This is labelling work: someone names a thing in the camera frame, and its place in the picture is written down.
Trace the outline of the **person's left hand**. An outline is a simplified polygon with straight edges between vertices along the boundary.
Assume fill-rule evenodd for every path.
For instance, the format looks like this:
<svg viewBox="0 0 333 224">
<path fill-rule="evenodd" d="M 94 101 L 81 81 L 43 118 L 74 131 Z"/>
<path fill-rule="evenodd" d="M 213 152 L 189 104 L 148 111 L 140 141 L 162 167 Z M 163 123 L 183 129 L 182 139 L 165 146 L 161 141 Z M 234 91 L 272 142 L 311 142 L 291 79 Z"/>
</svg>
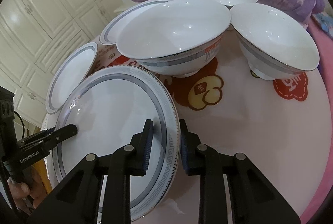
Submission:
<svg viewBox="0 0 333 224">
<path fill-rule="evenodd" d="M 24 201 L 25 198 L 31 197 L 33 199 L 32 207 L 36 209 L 47 196 L 42 178 L 35 167 L 31 167 L 31 175 L 33 179 L 31 187 L 24 182 L 15 183 L 10 178 L 7 180 L 17 208 L 24 211 L 26 214 L 31 214 L 31 211 Z"/>
</svg>

